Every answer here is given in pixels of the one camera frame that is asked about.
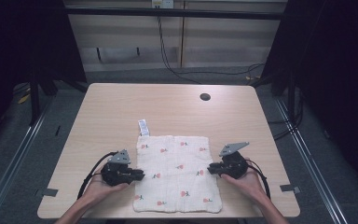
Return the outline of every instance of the horizontal black bar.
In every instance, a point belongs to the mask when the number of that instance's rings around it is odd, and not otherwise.
[[[192,17],[278,21],[287,17],[276,12],[210,11],[169,8],[127,8],[127,7],[24,7],[28,13],[65,13],[72,15],[111,15],[111,16],[152,16],[152,17]]]

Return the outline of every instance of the forearm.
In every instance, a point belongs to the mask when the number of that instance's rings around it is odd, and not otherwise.
[[[93,206],[92,200],[80,198],[57,220],[56,224],[77,223],[86,211]]]
[[[268,224],[289,223],[264,192],[256,192],[253,194],[252,198],[260,211],[263,213],[263,216]]]

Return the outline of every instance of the human arm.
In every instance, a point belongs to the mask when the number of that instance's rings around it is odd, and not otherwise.
[[[109,186],[104,181],[101,175],[95,175],[86,188],[83,196],[80,197],[74,204],[57,220],[56,224],[77,223],[83,217],[87,210],[101,202],[109,194],[125,189],[128,184],[119,184],[116,186]]]
[[[269,197],[267,197],[261,187],[260,180],[258,179],[257,172],[255,170],[248,169],[246,174],[238,179],[234,179],[231,176],[224,174],[222,174],[221,177],[228,183],[237,187],[242,194],[251,199],[263,213],[263,216],[268,224],[289,223],[275,207]]]

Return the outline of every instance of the light wood table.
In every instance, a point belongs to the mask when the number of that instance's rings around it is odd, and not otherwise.
[[[202,93],[211,100],[200,99]],[[145,119],[150,135],[205,136],[210,140],[214,161],[227,143],[248,141],[240,150],[255,161],[268,178],[271,198],[286,217],[299,215],[281,157],[258,101],[255,89],[245,86],[171,84],[92,84],[77,114],[49,189],[38,209],[42,218],[60,217],[76,200],[79,188],[93,165],[103,155],[126,148],[131,168],[136,168],[138,120]],[[154,213],[133,211],[134,184],[113,194],[86,213],[95,218],[189,218],[260,217],[259,210],[225,180],[218,178],[223,209],[211,213]]]

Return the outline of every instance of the folded towel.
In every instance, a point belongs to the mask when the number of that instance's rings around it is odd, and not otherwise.
[[[135,183],[136,212],[211,212],[222,209],[207,137],[140,136],[139,169],[145,177]]]

